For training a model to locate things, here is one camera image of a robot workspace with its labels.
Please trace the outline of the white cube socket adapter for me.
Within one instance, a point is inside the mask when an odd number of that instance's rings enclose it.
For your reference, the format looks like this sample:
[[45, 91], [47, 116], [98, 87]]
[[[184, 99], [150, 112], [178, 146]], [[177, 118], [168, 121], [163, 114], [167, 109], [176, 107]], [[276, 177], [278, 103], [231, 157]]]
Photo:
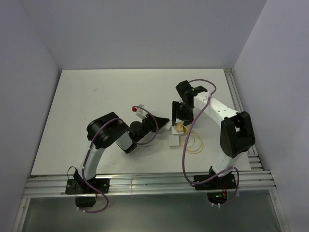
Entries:
[[176, 124], [171, 127], [171, 131], [173, 135], [182, 135], [187, 132], [187, 127], [183, 124]]

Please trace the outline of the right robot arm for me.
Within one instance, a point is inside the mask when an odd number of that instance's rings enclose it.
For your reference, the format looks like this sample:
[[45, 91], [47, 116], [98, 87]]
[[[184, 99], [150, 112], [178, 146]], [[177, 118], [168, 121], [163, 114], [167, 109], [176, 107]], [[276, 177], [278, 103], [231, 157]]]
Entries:
[[172, 102], [172, 125], [179, 120], [189, 126], [185, 142], [189, 141], [193, 126], [205, 113], [220, 127], [220, 147], [216, 162], [211, 166], [207, 181], [213, 188], [220, 188], [226, 181], [225, 176], [235, 167], [239, 157], [255, 145], [250, 115], [246, 111], [238, 112], [214, 98], [215, 91], [205, 87], [192, 87], [185, 80], [176, 86], [181, 101]]

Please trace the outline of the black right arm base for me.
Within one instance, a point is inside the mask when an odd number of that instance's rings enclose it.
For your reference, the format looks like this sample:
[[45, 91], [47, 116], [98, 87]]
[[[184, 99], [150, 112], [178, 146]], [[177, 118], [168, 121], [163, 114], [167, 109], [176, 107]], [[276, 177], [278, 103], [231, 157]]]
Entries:
[[195, 185], [195, 190], [224, 190], [224, 189], [235, 189], [237, 187], [237, 182], [235, 176], [230, 173], [223, 177], [215, 177], [211, 181], [202, 184]]

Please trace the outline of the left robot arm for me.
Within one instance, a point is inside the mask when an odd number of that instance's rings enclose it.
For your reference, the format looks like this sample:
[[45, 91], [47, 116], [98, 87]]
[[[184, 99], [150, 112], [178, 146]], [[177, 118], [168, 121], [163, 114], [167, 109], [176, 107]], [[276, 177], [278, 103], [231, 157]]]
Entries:
[[140, 140], [147, 134], [157, 133], [168, 122], [168, 118], [147, 114], [141, 122], [134, 121], [127, 125], [115, 112], [90, 122], [86, 128], [90, 146], [81, 168], [73, 175], [77, 188], [83, 193], [92, 191], [101, 156], [113, 143], [128, 154], [140, 144]]

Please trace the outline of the white USB charger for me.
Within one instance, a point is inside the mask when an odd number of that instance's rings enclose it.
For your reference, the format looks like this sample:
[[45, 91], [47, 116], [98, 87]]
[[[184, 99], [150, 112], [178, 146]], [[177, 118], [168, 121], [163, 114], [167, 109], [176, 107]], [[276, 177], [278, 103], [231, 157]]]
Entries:
[[169, 147], [179, 147], [180, 145], [179, 135], [169, 135]]
[[165, 130], [170, 130], [170, 127], [171, 127], [171, 123], [167, 123], [165, 126], [164, 126], [164, 129]]

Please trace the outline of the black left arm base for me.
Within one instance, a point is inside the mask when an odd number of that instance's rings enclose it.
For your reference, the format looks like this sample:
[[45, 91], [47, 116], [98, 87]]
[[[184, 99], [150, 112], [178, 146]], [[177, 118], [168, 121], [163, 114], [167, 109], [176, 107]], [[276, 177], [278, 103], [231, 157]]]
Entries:
[[[89, 180], [89, 183], [102, 193], [108, 193], [109, 191], [110, 179], [108, 178], [93, 178]], [[95, 194], [95, 193], [96, 191], [87, 184], [84, 184], [84, 186], [81, 187], [75, 179], [70, 179], [67, 181], [67, 186], [65, 189], [66, 195]]]

